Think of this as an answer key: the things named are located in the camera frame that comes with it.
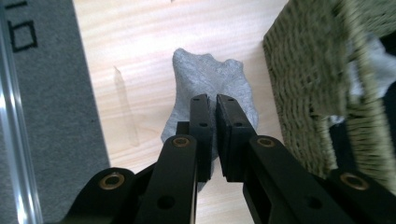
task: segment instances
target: woven basket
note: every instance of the woven basket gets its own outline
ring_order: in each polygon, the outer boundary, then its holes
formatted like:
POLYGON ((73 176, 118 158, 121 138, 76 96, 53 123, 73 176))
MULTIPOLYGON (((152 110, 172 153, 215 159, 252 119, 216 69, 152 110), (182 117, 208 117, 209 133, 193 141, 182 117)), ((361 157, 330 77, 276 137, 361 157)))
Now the woven basket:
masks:
POLYGON ((290 0, 264 37, 285 145, 311 173, 337 167, 329 117, 344 116, 360 171, 396 193, 396 161, 366 33, 396 30, 393 0, 290 0), (347 55, 347 46, 353 53, 347 55), (349 94, 355 61, 364 95, 349 94))

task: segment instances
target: wooden table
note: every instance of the wooden table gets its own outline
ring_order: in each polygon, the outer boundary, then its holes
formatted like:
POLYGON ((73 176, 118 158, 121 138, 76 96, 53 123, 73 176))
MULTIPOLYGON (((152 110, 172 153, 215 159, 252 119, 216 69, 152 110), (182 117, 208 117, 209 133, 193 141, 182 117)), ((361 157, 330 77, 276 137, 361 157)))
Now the wooden table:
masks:
MULTIPOLYGON (((154 163, 175 103, 177 48, 236 59, 253 89, 259 134, 281 139, 262 38, 286 0, 75 0, 111 165, 154 163)), ((198 194, 197 223, 252 223, 242 184, 215 173, 198 194)))

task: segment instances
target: gray carpet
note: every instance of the gray carpet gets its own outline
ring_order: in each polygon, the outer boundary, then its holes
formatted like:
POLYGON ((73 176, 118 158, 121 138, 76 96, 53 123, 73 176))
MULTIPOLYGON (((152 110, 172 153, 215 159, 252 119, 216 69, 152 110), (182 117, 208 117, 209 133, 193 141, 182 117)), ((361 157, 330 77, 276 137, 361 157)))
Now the gray carpet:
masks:
MULTIPOLYGON (((73 2, 3 3, 41 209, 55 222, 109 167, 73 2)), ((3 141, 0 153, 0 223, 17 223, 3 141)))

